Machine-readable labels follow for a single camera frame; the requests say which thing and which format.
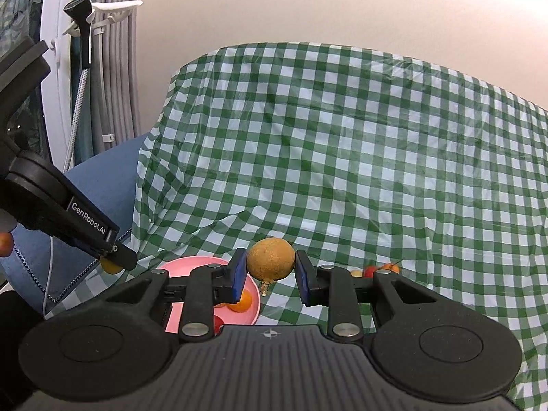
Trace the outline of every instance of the metal screw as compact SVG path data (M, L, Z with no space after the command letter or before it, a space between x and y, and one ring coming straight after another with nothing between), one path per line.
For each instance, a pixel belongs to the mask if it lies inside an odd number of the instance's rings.
M182 331L189 337L201 337L209 332L209 328L204 323L187 323L183 326Z
M340 337L354 337L360 333L360 328L353 323L339 323L333 326L333 332Z

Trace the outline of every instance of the green checkered tablecloth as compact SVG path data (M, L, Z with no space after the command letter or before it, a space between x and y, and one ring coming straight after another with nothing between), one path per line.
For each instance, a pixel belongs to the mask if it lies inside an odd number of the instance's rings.
M229 259L268 236L316 264L403 259L404 276L514 332L524 360L510 397L546 410L546 123L513 94L408 57L303 43L212 52L173 77L141 149L136 273ZM301 304L293 274L262 301L260 324L327 319Z

